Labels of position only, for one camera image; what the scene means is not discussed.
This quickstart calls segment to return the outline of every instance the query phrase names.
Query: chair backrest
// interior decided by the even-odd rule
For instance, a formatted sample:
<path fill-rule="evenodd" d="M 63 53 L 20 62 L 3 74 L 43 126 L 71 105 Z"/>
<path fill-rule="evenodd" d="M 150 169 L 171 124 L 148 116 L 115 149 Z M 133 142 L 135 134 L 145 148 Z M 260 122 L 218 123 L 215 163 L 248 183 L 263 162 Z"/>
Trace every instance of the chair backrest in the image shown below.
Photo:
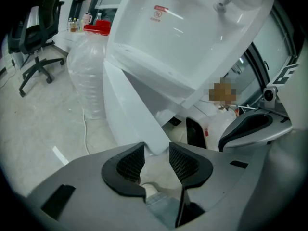
<path fill-rule="evenodd" d="M 8 36 L 8 48 L 11 52 L 31 53 L 42 47 L 48 39 L 58 33 L 60 0 L 36 0 L 33 7 L 38 6 L 38 25 L 28 27 L 30 10 L 23 21 L 14 25 Z"/>

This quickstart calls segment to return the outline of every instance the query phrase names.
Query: red warning label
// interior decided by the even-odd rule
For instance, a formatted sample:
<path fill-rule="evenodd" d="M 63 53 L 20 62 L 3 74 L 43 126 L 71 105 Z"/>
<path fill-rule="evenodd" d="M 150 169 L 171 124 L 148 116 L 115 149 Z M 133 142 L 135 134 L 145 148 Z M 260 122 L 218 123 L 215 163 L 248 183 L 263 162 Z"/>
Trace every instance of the red warning label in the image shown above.
<path fill-rule="evenodd" d="M 167 12 L 169 10 L 168 8 L 165 8 L 165 7 L 159 6 L 159 5 L 155 5 L 154 9 L 160 10 L 160 11 L 163 11 L 163 12 Z"/>

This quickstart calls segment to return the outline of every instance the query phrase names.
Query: chair caster wheel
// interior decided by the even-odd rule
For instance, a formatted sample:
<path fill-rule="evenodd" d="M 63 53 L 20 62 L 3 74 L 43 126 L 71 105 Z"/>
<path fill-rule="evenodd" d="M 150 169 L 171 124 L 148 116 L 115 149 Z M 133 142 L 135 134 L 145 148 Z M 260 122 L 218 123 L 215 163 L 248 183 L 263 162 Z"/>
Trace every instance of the chair caster wheel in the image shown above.
<path fill-rule="evenodd" d="M 23 91 L 23 90 L 21 90 L 20 92 L 19 92 L 19 94 L 20 94 L 20 96 L 23 98 L 26 94 L 25 94 L 25 92 Z"/>

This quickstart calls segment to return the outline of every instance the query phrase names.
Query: gray floor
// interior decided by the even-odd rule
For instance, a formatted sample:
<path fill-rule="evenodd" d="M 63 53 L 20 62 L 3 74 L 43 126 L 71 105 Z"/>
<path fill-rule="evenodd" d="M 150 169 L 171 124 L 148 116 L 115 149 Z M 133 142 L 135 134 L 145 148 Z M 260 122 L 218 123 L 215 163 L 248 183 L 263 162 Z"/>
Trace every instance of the gray floor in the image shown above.
<path fill-rule="evenodd" d="M 47 47 L 39 57 L 63 56 Z M 54 147 L 68 161 L 87 155 L 82 108 L 66 65 L 54 63 L 47 67 L 54 76 L 51 84 L 46 83 L 44 75 L 35 74 L 25 86 L 27 94 L 22 98 L 18 91 L 22 72 L 33 64 L 32 59 L 0 89 L 0 165 L 12 188 L 24 196 L 64 166 L 53 152 Z M 1 78 L 0 87 L 12 74 Z M 170 131 L 172 127 L 165 126 L 164 129 Z M 87 120 L 87 130 L 91 154 L 117 146 L 106 120 Z M 141 182 L 156 182 L 162 192 L 172 189 L 170 195 L 180 196 L 181 184 L 166 152 L 158 157 L 147 153 Z"/>

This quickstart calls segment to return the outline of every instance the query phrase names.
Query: office chair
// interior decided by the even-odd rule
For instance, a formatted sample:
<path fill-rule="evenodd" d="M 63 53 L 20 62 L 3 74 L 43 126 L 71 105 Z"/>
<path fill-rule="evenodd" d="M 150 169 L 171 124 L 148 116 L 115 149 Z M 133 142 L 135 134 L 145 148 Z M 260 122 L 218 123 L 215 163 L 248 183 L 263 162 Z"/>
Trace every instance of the office chair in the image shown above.
<path fill-rule="evenodd" d="M 22 97 L 26 94 L 23 87 L 36 71 L 46 75 L 46 82 L 50 84 L 52 77 L 44 66 L 55 62 L 64 65 L 63 58 L 39 60 L 37 56 L 37 50 L 46 45 L 46 41 L 58 33 L 60 8 L 63 4 L 64 2 L 60 2 L 60 0 L 35 1 L 31 10 L 11 28 L 8 35 L 9 53 L 22 52 L 35 56 L 35 64 L 23 73 L 24 81 L 19 88 L 19 94 Z"/>

